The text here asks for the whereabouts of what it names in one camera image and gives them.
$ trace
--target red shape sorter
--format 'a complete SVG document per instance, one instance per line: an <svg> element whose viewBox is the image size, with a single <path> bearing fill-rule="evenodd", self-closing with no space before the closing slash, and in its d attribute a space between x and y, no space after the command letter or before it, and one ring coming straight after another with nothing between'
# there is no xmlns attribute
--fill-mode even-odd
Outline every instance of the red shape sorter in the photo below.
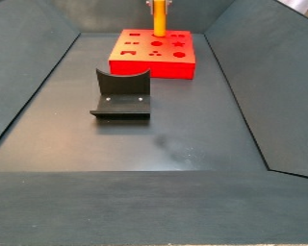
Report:
<svg viewBox="0 0 308 246"><path fill-rule="evenodd" d="M130 75L148 69L152 77L192 79L195 55L188 31L166 31L154 37L153 30L122 30L109 57L110 73Z"/></svg>

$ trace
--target yellow rod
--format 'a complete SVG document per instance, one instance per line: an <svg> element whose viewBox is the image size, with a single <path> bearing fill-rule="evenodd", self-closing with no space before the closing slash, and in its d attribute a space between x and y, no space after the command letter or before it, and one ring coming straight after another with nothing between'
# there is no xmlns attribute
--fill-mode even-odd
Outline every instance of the yellow rod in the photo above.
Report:
<svg viewBox="0 0 308 246"><path fill-rule="evenodd" d="M153 0L153 35L165 37L165 0Z"/></svg>

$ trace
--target black bracket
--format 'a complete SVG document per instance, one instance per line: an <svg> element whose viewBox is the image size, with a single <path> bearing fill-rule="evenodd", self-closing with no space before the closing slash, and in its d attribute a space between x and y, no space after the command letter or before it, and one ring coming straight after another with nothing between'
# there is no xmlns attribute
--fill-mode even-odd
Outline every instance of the black bracket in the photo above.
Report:
<svg viewBox="0 0 308 246"><path fill-rule="evenodd" d="M150 117L150 70L130 76L117 76L96 69L101 96L96 117Z"/></svg>

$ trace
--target gray floor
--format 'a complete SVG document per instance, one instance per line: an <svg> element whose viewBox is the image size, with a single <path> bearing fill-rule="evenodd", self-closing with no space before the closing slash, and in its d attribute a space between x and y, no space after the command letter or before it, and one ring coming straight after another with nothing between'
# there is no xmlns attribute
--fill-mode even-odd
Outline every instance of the gray floor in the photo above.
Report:
<svg viewBox="0 0 308 246"><path fill-rule="evenodd" d="M0 243L307 244L308 180L272 172L0 173Z"/></svg>
<svg viewBox="0 0 308 246"><path fill-rule="evenodd" d="M265 171L212 51L193 81L152 80L150 121L97 121L96 67L117 35L82 35L0 142L0 171Z"/></svg>

